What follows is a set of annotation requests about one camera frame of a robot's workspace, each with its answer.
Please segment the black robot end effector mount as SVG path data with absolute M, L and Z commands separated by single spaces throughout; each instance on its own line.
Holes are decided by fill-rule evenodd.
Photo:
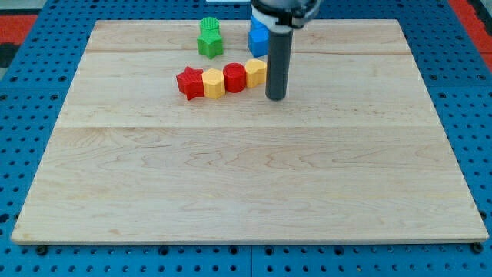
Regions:
M 316 17 L 321 0 L 251 0 L 252 15 L 269 29 L 299 29 Z

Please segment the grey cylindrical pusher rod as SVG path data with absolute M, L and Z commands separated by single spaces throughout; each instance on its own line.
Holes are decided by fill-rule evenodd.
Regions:
M 265 95 L 273 101 L 286 97 L 293 31 L 269 31 Z

